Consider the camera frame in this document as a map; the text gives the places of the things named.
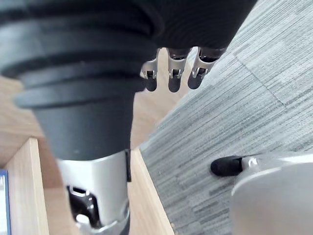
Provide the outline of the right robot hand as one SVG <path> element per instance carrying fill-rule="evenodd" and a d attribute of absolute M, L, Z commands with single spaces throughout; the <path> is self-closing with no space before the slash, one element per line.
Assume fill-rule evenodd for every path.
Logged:
<path fill-rule="evenodd" d="M 0 74 L 24 90 L 61 171 L 71 215 L 85 235 L 127 235 L 134 97 L 197 89 L 252 11 L 254 0 L 3 0 Z"/>

